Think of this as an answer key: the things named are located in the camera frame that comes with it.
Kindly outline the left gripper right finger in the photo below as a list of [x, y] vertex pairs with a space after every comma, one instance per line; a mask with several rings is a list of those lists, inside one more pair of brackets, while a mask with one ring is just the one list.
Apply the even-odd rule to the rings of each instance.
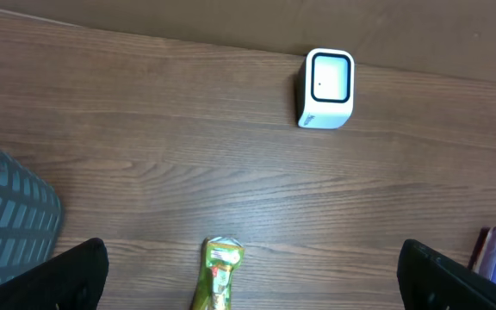
[[496, 310], [496, 284], [415, 239], [397, 267], [406, 310]]

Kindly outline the green yellow snack pouch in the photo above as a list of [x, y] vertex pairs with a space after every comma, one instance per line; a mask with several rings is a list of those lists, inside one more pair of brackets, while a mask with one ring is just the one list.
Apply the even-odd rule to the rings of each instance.
[[232, 237], [209, 237], [201, 246], [191, 310], [231, 310], [233, 272], [242, 264], [245, 248]]

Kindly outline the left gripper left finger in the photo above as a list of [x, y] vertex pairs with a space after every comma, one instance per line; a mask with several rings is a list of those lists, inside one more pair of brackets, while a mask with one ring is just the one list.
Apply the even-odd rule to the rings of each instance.
[[0, 285], [0, 310], [91, 310], [102, 297], [108, 252], [99, 238]]

